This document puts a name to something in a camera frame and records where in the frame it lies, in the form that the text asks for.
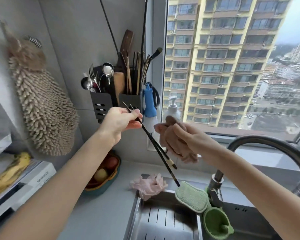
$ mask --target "white countertop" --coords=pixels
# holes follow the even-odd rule
[[[99,197],[81,195],[58,240],[123,240],[132,211],[136,190],[129,189],[130,181],[141,174],[161,173],[171,178],[164,166],[123,161],[120,173],[112,185]],[[210,174],[178,169],[179,181],[188,180],[208,184]],[[222,185],[225,202],[252,206],[231,182]]]

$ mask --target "white appliance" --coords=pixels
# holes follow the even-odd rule
[[[0,194],[0,226],[55,173],[52,163],[33,160],[14,184]]]

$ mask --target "soap dispenser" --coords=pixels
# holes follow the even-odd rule
[[[174,117],[177,121],[181,120],[181,112],[178,110],[178,106],[176,105],[175,101],[178,97],[177,96],[171,96],[169,97],[169,101],[172,101],[171,104],[168,106],[168,110],[163,114],[162,116],[162,122],[166,122],[167,116]]]

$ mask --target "faucet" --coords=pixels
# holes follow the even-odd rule
[[[236,139],[234,139],[228,145],[227,148],[230,151],[235,152],[239,146],[247,143],[259,143],[259,144],[274,147],[280,150],[281,152],[285,153],[287,156],[289,156],[300,168],[300,151],[296,149],[296,147],[294,147],[293,145],[290,145],[285,141],[270,136],[264,136],[264,135],[239,136]],[[222,193],[220,189],[222,183],[223,183],[223,172],[217,170],[217,172],[212,175],[212,178],[208,186],[208,194],[211,199],[211,204],[215,207],[223,206]],[[300,197],[300,182],[292,192]]]

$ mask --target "black chopsticks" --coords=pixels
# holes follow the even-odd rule
[[[128,112],[131,113],[131,109],[124,103],[124,101],[122,101],[122,103],[124,104],[124,106],[126,107],[126,109],[128,109]],[[174,169],[177,169],[177,166],[174,164],[174,162],[168,157],[168,155],[164,152],[164,150],[162,149],[162,147],[156,142],[156,140],[152,137],[152,135],[147,131],[147,129],[145,128],[145,126],[143,125],[142,121],[140,120],[140,118],[136,118],[136,121],[139,121],[142,125],[142,129],[144,130],[144,132],[147,134],[149,140],[152,142],[155,150],[157,151],[157,153],[159,154],[161,160],[163,161],[164,165],[166,166],[167,170],[169,171],[171,177],[173,178],[173,180],[175,181],[176,185],[178,187],[180,187],[180,183],[178,182],[178,180],[176,179],[176,176],[174,176],[171,168],[169,167],[168,163],[166,162],[166,160],[164,160],[164,157],[162,156],[162,154],[164,154],[165,158],[172,163],[172,166]]]

